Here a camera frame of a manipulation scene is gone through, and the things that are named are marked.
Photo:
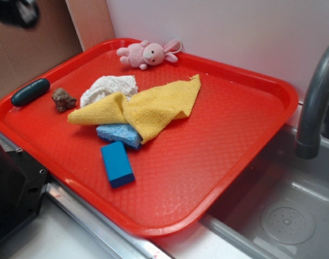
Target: sink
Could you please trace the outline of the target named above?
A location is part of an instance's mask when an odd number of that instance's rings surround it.
[[[208,211],[253,258],[329,258],[329,140],[304,160],[295,134],[285,125]]]

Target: tray rim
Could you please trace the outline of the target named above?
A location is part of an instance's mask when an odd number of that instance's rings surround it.
[[[131,43],[137,43],[137,42],[140,42],[140,40],[131,39],[131,38],[119,38],[119,39],[107,40],[90,48],[85,52],[76,55],[75,57],[58,65],[57,67],[51,69],[50,71],[40,75],[34,80],[37,80],[38,78],[47,78],[52,84],[56,80],[64,76],[62,72],[63,68],[66,69],[64,73],[66,75],[68,74],[67,70],[69,70],[70,72],[74,71],[76,68],[79,67],[79,64],[81,64],[81,62],[84,62],[85,60],[94,59],[95,57],[105,53],[106,51],[116,50],[119,47],[128,46]],[[111,204],[113,207],[110,209],[113,210],[113,217],[110,219],[114,221],[116,224],[118,224],[119,226],[122,226],[126,231],[130,231],[133,234],[137,234],[143,237],[156,237],[156,236],[168,235],[176,231],[179,231],[185,227],[188,227],[194,222],[196,222],[212,205],[212,203],[223,193],[223,191],[233,182],[233,180],[241,174],[242,170],[249,163],[249,161],[251,161],[262,150],[262,148],[270,141],[270,139],[272,139],[272,137],[280,130],[280,128],[285,124],[288,118],[295,112],[299,102],[298,95],[294,90],[294,88],[289,83],[283,80],[269,77],[253,71],[245,70],[239,67],[219,63],[213,60],[197,57],[188,53],[179,53],[179,55],[183,55],[187,57],[187,59],[183,61],[182,63],[183,65],[185,64],[186,61],[189,62],[189,60],[194,60],[195,62],[197,62],[197,65],[204,63],[205,65],[213,68],[217,68],[218,70],[223,69],[223,70],[232,71],[235,74],[235,76],[239,76],[239,77],[244,76],[254,81],[264,80],[268,84],[270,83],[279,86],[282,92],[277,94],[283,95],[282,96],[283,99],[281,99],[280,97],[279,99],[284,104],[284,112],[277,118],[276,123],[270,125],[268,129],[263,133],[263,135],[257,140],[257,143],[261,142],[262,144],[253,145],[247,152],[245,152],[245,154],[242,156],[240,161],[237,164],[235,164],[233,168],[225,175],[223,181],[217,183],[217,185],[206,195],[206,197],[202,200],[202,202],[199,203],[198,206],[196,206],[186,217],[180,219],[174,224],[163,226],[161,228],[142,226],[136,223],[132,218],[124,214],[120,214],[119,211],[116,208],[114,208],[115,205]],[[266,92],[274,94],[272,90],[271,91],[269,91],[270,89],[266,89],[266,90],[267,90]],[[27,150],[27,152],[32,154],[39,162],[43,163],[44,166],[47,166],[46,157],[41,155],[41,152],[38,150],[38,148],[35,148],[30,143],[25,142],[21,136],[14,134],[12,130],[8,128],[6,125],[4,125],[2,122],[3,119],[2,114],[8,112],[9,110],[8,107],[10,106],[12,107],[11,97],[17,91],[18,89],[12,91],[10,94],[8,94],[7,96],[5,96],[0,100],[0,132],[2,132],[7,138],[9,138],[16,145],[19,145],[23,149]],[[51,161],[50,168],[52,169],[52,171],[56,170],[56,172],[62,170],[61,165],[57,164],[55,161]],[[83,196],[89,198],[89,200],[95,203],[92,206],[94,206],[97,210],[101,212],[103,211],[103,206],[106,205],[106,201],[102,200],[100,197],[92,194],[87,189],[82,190],[79,185],[68,186],[68,188],[73,190],[76,194],[81,196],[83,199],[84,199]]]

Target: red tray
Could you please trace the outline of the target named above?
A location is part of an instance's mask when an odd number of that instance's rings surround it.
[[[176,232],[212,205],[296,110],[286,82],[211,60],[178,53],[145,71],[123,66],[116,49],[139,42],[101,43],[41,75],[48,93],[22,108],[11,93],[0,101],[0,131],[51,174],[126,231],[144,237]],[[200,74],[202,87],[191,116],[172,121],[139,151],[127,154],[134,183],[112,189],[95,126],[67,122],[51,99],[59,87],[78,100],[101,76],[135,75],[139,91]]]

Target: white rag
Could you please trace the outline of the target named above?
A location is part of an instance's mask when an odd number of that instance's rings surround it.
[[[83,108],[115,92],[123,93],[126,99],[130,101],[137,91],[138,87],[134,76],[103,76],[83,93],[80,98],[80,107]]]

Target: dark green handle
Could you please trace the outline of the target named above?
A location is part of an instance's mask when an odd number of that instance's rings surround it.
[[[46,78],[40,78],[31,82],[12,96],[11,103],[16,107],[22,107],[47,92],[50,85],[50,82]]]

